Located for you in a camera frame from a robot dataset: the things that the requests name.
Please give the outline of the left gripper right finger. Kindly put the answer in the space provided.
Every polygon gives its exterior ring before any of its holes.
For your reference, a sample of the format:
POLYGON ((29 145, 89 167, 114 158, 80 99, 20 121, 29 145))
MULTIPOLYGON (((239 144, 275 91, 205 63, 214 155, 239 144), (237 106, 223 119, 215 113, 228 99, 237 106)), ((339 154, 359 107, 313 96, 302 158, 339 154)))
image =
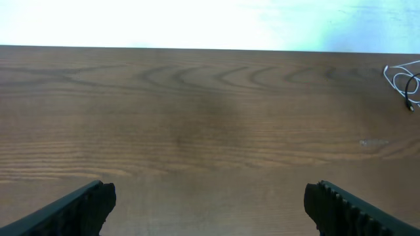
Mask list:
POLYGON ((325 180, 306 185, 304 210, 323 236, 419 236, 418 228, 325 180))

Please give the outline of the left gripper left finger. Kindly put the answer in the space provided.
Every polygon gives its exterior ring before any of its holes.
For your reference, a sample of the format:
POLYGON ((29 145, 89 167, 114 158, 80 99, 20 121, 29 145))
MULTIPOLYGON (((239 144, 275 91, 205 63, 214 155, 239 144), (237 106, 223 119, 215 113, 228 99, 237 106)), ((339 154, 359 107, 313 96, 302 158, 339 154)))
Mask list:
POLYGON ((116 205, 113 183, 95 180, 1 228, 3 236, 100 234, 116 205))

